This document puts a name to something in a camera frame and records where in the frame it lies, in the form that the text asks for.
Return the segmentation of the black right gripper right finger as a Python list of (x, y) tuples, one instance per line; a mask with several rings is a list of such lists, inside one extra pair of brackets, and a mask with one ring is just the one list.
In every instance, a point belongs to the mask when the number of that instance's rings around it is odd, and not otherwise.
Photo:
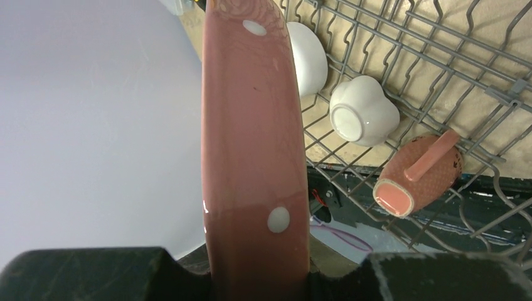
[(492, 253), (371, 253), (341, 277), (309, 274), (310, 300), (531, 300), (531, 281)]

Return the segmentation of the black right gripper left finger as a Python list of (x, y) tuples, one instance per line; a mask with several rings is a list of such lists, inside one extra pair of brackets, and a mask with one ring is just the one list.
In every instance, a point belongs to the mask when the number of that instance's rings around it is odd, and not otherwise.
[(211, 300), (208, 273), (162, 247), (30, 250), (1, 271), (1, 300)]

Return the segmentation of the pink dotted plate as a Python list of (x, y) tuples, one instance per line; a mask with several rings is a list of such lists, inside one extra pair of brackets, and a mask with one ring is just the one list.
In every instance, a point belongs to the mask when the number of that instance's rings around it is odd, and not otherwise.
[(217, 300), (308, 300), (309, 200), (289, 32), (273, 1), (207, 1), (206, 247)]

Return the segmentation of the white ceramic bowl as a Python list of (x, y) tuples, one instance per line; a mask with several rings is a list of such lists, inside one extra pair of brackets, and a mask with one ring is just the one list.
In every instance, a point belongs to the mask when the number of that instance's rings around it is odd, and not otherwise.
[(317, 35), (306, 25), (288, 22), (300, 98), (321, 91), (327, 81), (326, 52)]

